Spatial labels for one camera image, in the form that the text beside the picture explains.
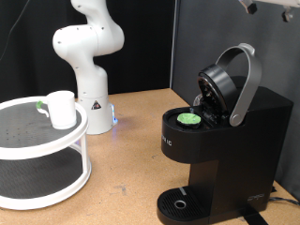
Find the cup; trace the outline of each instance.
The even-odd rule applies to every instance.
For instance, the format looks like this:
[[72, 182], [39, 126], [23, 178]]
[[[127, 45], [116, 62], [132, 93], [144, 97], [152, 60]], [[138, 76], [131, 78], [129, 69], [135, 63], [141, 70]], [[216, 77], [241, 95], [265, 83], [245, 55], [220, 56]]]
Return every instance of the cup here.
[[[43, 102], [37, 103], [37, 110], [40, 113], [48, 114], [40, 108]], [[57, 91], [52, 92], [46, 96], [46, 102], [48, 104], [48, 110], [52, 126], [56, 129], [68, 129], [72, 128], [77, 123], [76, 110], [75, 110], [75, 98], [74, 93], [70, 91]]]

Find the coffee maker handle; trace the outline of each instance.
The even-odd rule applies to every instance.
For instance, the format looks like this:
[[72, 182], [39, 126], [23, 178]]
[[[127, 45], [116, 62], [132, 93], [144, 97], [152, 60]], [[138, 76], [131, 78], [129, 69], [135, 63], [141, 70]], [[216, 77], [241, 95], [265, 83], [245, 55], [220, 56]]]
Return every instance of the coffee maker handle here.
[[262, 77], [262, 64], [255, 56], [255, 49], [245, 43], [225, 51], [217, 60], [217, 65], [226, 70], [229, 63], [240, 53], [245, 53], [247, 56], [248, 75], [230, 116], [230, 124], [233, 127], [237, 127], [243, 122]]

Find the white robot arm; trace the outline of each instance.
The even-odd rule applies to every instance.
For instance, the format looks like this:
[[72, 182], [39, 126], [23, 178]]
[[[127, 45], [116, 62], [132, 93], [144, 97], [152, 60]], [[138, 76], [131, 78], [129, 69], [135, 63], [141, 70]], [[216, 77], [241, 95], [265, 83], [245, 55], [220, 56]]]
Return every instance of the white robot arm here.
[[73, 67], [79, 103], [85, 108], [88, 134], [100, 134], [113, 127], [113, 105], [108, 100], [107, 74], [94, 65], [93, 57], [122, 49], [124, 34], [111, 18], [106, 0], [71, 0], [84, 14], [87, 24], [72, 25], [55, 32], [56, 53]]
[[[266, 2], [272, 4], [282, 5], [285, 11], [282, 13], [282, 19], [284, 22], [289, 22], [293, 18], [293, 8], [300, 8], [300, 0], [255, 0], [256, 2]], [[257, 11], [256, 4], [252, 0], [239, 0], [239, 2], [245, 7], [246, 12], [254, 14]]]

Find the black coffee maker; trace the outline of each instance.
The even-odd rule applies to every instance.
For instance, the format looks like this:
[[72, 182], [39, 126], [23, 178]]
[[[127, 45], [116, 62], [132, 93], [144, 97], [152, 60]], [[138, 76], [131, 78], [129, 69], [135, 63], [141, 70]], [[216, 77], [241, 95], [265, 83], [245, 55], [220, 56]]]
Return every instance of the black coffee maker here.
[[[245, 79], [226, 73], [240, 53], [248, 60]], [[163, 224], [213, 224], [266, 208], [293, 103], [260, 87], [261, 76], [255, 50], [247, 44], [232, 47], [200, 72], [201, 94], [193, 107], [163, 115], [162, 152], [191, 164], [188, 185], [157, 200]], [[196, 127], [178, 123], [182, 113], [202, 121]]]

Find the dark background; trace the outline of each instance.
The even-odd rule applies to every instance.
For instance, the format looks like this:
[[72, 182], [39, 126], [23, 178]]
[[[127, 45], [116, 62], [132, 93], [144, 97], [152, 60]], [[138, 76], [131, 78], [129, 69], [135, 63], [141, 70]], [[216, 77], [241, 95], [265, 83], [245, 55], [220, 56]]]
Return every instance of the dark background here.
[[[300, 200], [300, 8], [285, 23], [279, 5], [256, 2], [258, 11], [248, 15], [236, 0], [179, 2], [173, 90], [192, 105], [200, 94], [199, 71], [232, 46], [252, 45], [262, 62], [261, 86], [294, 102], [276, 180]], [[228, 73], [247, 76], [244, 54], [232, 61]]]
[[[0, 55], [26, 2], [0, 1]], [[122, 50], [94, 58], [108, 73], [109, 94], [169, 87], [174, 1], [108, 0], [107, 6], [125, 34]], [[73, 69], [55, 53], [53, 35], [84, 23], [69, 0], [31, 0], [0, 61], [0, 102], [64, 89], [77, 95]]]

